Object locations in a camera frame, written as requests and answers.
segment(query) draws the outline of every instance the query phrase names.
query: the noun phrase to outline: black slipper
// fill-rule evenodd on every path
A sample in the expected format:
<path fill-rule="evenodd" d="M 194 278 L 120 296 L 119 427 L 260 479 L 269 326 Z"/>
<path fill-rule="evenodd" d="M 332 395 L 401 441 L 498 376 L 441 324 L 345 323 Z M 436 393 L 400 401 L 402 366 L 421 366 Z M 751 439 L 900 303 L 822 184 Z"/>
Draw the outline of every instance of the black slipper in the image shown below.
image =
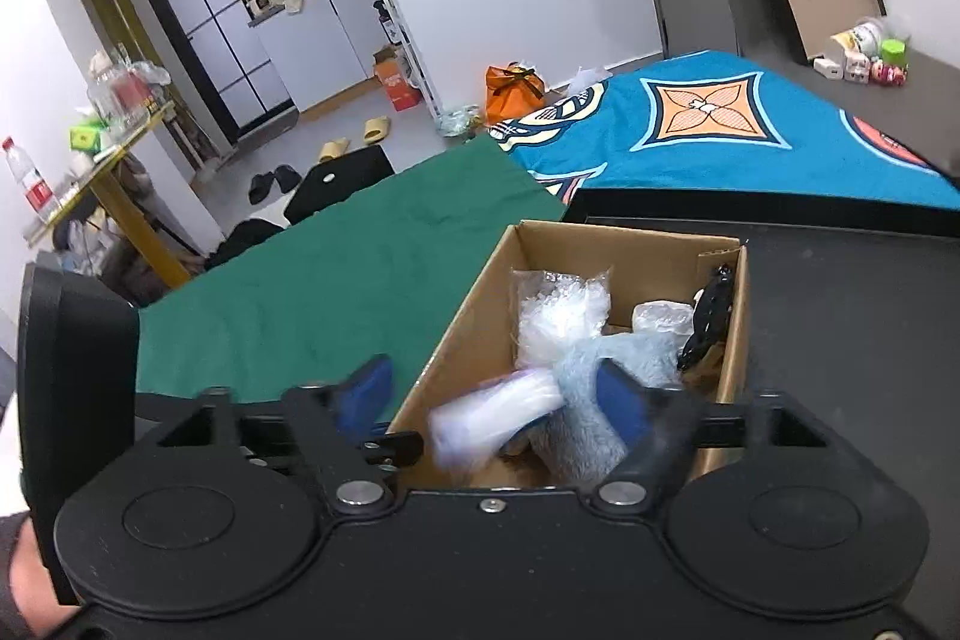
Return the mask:
<path fill-rule="evenodd" d="M 296 186 L 301 184 L 301 180 L 304 179 L 296 173 L 294 167 L 287 166 L 286 164 L 278 166 L 274 170 L 274 175 L 277 177 L 277 183 L 280 183 L 280 192 L 282 194 L 289 194 L 290 191 L 293 191 Z"/>
<path fill-rule="evenodd" d="M 270 189 L 274 186 L 274 172 L 267 172 L 265 175 L 253 175 L 250 181 L 250 190 L 247 196 L 250 196 L 251 204 L 259 204 L 270 196 Z"/>

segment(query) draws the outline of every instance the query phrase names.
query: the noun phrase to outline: metal screw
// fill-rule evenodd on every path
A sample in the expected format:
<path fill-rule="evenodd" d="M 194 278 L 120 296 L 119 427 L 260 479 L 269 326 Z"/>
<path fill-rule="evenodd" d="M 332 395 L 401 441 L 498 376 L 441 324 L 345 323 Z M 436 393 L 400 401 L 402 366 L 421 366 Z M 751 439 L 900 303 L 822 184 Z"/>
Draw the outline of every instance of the metal screw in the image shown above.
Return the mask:
<path fill-rule="evenodd" d="M 647 498 L 647 489 L 639 483 L 628 480 L 614 480 L 600 486 L 600 499 L 617 507 L 640 504 Z"/>
<path fill-rule="evenodd" d="M 481 499 L 480 509 L 484 512 L 503 512 L 507 509 L 507 503 L 502 499 Z"/>
<path fill-rule="evenodd" d="M 383 497 L 383 487 L 369 480 L 350 480 L 337 489 L 337 499 L 352 507 L 364 507 Z"/>

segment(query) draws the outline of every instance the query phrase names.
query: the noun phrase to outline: cardboard box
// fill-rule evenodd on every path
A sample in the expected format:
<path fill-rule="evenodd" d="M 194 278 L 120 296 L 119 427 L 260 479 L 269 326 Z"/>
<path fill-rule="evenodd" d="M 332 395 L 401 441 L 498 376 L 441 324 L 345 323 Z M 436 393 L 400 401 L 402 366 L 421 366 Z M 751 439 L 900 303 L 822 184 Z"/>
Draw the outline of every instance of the cardboard box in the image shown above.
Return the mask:
<path fill-rule="evenodd" d="M 404 484 L 530 488 L 551 482 L 544 463 L 530 452 L 496 458 L 463 480 L 440 470 L 431 455 L 429 411 L 514 369 L 514 269 L 549 269 L 585 278 L 611 269 L 608 324 L 629 330 L 635 305 L 656 299 L 692 304 L 694 293 L 721 263 L 736 268 L 736 292 L 720 380 L 710 396 L 733 402 L 743 387 L 747 365 L 749 272 L 747 249 L 739 239 L 539 220 L 510 226 L 392 421 L 392 432 L 414 429 L 424 436 L 424 457 L 404 471 Z M 719 466 L 722 458 L 722 451 L 702 451 L 696 474 Z"/>
<path fill-rule="evenodd" d="M 403 78 L 394 47 L 384 47 L 373 55 L 373 72 L 398 112 L 416 106 L 423 98 L 421 92 Z"/>

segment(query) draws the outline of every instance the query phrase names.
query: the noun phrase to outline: sliding door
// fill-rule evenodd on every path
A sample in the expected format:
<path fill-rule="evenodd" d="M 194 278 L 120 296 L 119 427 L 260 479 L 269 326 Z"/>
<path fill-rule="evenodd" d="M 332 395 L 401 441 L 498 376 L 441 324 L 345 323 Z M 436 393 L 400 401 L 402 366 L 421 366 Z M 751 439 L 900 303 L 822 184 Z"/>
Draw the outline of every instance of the sliding door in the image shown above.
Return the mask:
<path fill-rule="evenodd" d="M 224 135 L 236 141 L 293 106 L 243 0 L 150 0 Z"/>

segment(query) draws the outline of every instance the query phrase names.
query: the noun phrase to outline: green cloth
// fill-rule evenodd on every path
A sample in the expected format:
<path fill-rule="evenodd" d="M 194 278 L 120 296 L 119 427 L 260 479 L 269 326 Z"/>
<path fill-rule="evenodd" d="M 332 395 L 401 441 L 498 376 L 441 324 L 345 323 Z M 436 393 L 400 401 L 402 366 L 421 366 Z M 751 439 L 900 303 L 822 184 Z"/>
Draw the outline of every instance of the green cloth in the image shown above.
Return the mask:
<path fill-rule="evenodd" d="M 563 205 L 487 136 L 388 177 L 140 316 L 137 389 L 277 399 L 394 360 L 394 415 L 504 229 Z"/>

